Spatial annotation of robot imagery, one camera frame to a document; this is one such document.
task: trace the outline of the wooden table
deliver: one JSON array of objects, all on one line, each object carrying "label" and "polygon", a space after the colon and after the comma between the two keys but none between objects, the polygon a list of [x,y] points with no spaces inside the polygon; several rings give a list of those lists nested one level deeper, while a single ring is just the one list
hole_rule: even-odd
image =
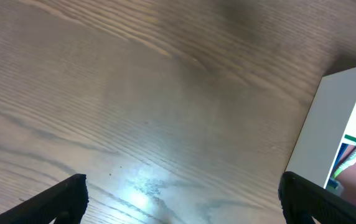
[{"label": "wooden table", "polygon": [[0,213],[82,173],[83,223],[283,223],[319,80],[353,62],[351,0],[0,0]]}]

